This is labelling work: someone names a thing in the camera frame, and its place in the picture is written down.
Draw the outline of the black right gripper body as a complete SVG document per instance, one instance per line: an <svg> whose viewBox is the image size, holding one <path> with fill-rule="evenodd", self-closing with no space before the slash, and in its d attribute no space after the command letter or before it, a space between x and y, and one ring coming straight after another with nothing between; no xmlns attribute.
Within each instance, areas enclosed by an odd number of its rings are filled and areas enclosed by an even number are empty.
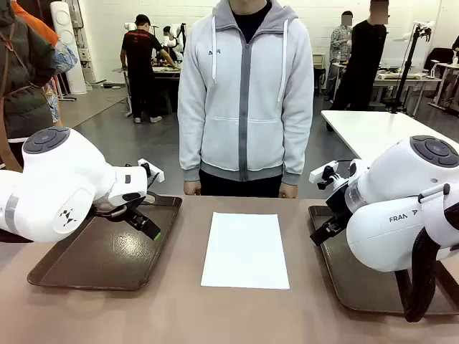
<svg viewBox="0 0 459 344"><path fill-rule="evenodd" d="M350 219L352 212L345 200L346 190L349 186L348 180L340 176L332 176L326 182L333 187L331 195L326 199L326 205L337 219Z"/></svg>

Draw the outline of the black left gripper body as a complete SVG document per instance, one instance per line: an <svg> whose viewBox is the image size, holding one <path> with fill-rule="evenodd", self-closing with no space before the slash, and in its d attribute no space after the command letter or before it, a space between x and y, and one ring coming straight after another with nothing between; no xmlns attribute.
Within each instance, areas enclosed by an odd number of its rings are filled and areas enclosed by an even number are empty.
<svg viewBox="0 0 459 344"><path fill-rule="evenodd" d="M116 194L112 198L106 194L94 201L91 206L91 215L105 219L124 219L136 211L145 197L145 192Z"/></svg>

